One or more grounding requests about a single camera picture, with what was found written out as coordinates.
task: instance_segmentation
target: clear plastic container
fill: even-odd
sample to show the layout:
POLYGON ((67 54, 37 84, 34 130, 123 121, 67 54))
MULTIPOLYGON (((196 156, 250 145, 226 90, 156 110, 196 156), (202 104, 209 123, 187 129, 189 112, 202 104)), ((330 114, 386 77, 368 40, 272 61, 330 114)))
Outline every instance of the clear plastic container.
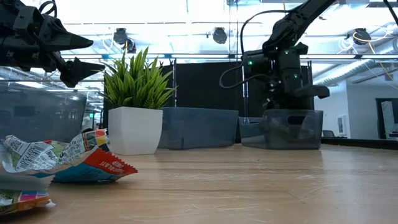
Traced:
POLYGON ((262 118, 239 117, 242 145, 263 149, 319 149, 323 111, 267 110, 262 118))
POLYGON ((159 148, 192 149, 232 146, 238 111, 201 108, 163 108, 159 148))

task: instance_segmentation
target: red label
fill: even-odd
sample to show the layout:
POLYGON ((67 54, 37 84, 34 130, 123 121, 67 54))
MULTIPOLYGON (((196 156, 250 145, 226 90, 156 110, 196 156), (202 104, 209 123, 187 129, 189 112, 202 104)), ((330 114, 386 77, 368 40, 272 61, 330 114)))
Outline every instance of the red label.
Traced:
POLYGON ((126 164, 110 152, 102 151, 100 148, 87 157, 84 163, 114 175, 129 175, 138 172, 133 166, 126 164))

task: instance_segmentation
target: plastic bin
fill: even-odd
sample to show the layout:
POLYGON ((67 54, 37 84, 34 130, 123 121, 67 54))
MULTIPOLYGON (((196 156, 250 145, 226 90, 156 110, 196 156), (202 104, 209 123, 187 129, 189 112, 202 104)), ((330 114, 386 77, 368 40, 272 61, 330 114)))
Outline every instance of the plastic bin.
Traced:
POLYGON ((238 111, 164 108, 159 148, 231 146, 235 142, 237 123, 238 111))
POLYGON ((319 149, 323 111, 267 110, 262 118, 239 117, 242 145, 263 149, 319 149))

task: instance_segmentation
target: desk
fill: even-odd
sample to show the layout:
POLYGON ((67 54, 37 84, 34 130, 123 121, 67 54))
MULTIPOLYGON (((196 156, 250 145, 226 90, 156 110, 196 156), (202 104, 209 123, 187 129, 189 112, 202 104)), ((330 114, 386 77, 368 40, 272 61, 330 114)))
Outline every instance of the desk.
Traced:
POLYGON ((242 146, 122 156, 115 183, 52 184, 57 206, 1 223, 397 223, 398 151, 242 146))

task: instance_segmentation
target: table surface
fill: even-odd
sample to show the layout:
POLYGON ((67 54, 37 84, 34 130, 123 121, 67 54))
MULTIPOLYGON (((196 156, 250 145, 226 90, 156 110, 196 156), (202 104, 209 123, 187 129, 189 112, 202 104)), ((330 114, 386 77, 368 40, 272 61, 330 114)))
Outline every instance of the table surface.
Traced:
POLYGON ((115 183, 51 184, 57 204, 0 223, 369 223, 398 221, 398 151, 242 146, 121 156, 115 183))

